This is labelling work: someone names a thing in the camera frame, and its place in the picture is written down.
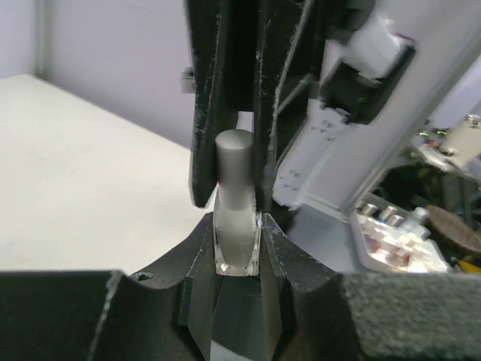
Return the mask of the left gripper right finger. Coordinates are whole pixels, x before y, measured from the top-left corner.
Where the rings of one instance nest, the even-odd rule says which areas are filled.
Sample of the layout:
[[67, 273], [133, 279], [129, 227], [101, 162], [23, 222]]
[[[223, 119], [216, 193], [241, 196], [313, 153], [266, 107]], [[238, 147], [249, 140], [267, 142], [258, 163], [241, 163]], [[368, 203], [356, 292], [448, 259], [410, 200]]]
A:
[[270, 360], [478, 360], [480, 279], [337, 273], [262, 217], [262, 305]]

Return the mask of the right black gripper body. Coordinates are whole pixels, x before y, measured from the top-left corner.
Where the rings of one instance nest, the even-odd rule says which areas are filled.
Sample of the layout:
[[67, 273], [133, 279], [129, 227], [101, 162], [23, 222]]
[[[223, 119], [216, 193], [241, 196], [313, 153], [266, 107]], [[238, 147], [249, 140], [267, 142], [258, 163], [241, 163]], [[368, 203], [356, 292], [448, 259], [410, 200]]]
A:
[[271, 112], [308, 75], [318, 76], [325, 1], [187, 1], [195, 112]]

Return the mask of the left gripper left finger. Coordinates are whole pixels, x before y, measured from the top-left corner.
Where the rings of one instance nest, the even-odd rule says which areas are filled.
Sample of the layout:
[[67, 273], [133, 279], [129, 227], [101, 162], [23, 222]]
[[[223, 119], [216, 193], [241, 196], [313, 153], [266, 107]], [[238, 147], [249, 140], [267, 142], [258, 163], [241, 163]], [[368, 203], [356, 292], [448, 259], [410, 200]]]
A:
[[208, 360], [212, 217], [132, 275], [4, 272], [3, 360]]

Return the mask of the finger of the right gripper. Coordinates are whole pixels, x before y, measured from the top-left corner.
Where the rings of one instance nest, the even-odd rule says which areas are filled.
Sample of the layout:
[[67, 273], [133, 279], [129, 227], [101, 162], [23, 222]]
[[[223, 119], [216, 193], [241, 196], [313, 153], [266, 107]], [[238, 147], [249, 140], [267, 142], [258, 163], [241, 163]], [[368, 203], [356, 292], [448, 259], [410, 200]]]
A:
[[271, 209], [281, 162], [304, 125], [323, 61], [321, 1], [262, 1], [253, 87], [256, 207]]
[[190, 185], [196, 207], [205, 208], [217, 184], [216, 136], [234, 126], [237, 114], [226, 101], [230, 1], [187, 1], [195, 111]]

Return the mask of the white nail polish cap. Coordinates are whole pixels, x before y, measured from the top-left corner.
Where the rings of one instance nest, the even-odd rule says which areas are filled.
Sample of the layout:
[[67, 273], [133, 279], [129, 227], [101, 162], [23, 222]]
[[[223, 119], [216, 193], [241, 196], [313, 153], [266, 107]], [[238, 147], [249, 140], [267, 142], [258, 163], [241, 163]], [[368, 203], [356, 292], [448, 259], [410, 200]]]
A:
[[217, 135], [215, 144], [221, 205], [231, 211], [252, 209], [253, 134], [243, 129], [226, 130]]

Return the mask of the clear nail polish bottle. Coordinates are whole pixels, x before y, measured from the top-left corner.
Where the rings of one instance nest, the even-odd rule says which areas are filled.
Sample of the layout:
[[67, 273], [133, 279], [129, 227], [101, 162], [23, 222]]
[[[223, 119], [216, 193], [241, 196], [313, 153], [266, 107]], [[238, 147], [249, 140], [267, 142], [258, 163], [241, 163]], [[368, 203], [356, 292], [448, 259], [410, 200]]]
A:
[[213, 246], [216, 273], [228, 277], [259, 274], [262, 218], [255, 197], [247, 191], [237, 204], [217, 190], [213, 208]]

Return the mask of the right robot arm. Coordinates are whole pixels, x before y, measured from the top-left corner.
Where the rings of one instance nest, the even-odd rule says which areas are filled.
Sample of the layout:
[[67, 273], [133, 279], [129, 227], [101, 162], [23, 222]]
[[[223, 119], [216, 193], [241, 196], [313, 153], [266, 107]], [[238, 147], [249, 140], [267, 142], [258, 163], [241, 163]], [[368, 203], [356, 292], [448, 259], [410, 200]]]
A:
[[195, 93], [190, 189], [207, 204], [219, 162], [216, 136], [253, 114], [256, 207], [273, 201], [277, 169], [307, 115], [313, 89], [322, 108], [367, 125], [384, 108], [416, 54], [393, 32], [379, 1], [187, 1]]

